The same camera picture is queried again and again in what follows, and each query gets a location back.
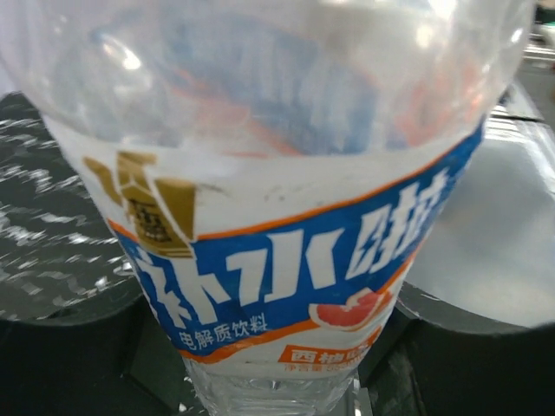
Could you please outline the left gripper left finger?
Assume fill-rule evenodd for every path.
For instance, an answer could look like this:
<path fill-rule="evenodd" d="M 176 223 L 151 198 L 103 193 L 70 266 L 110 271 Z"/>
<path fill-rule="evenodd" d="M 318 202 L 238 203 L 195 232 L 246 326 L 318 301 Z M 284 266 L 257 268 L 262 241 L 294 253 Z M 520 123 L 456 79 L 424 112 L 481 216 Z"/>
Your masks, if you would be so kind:
<path fill-rule="evenodd" d="M 199 414 L 181 358 L 144 301 L 84 314 L 1 322 L 3 415 Z"/>

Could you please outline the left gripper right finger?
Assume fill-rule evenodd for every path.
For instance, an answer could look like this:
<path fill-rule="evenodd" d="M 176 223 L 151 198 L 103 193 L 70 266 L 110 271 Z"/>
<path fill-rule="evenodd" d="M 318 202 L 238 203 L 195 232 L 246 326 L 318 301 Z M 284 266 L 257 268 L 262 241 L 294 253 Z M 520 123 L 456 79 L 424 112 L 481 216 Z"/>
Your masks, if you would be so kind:
<path fill-rule="evenodd" d="M 375 415 L 552 415 L 554 326 L 492 320 L 404 283 L 359 377 Z"/>

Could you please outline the labelled clear plastic bottle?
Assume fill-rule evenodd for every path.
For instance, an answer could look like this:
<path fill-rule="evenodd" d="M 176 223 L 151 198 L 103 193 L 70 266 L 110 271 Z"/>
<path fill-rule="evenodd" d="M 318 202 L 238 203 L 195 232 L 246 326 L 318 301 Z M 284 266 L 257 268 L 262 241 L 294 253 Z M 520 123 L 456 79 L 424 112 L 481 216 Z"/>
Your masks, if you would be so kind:
<path fill-rule="evenodd" d="M 211 415 L 342 398 L 533 1 L 4 1 L 1 63 Z"/>

